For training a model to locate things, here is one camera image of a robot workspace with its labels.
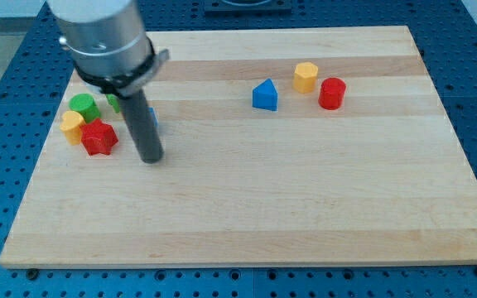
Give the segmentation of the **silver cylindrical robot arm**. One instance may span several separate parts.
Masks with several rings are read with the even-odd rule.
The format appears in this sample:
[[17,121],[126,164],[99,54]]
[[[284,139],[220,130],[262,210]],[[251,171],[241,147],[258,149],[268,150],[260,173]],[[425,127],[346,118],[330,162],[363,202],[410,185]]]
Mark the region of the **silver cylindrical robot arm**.
[[100,93],[129,97],[170,59],[155,51],[135,0],[47,0],[59,43],[80,78]]

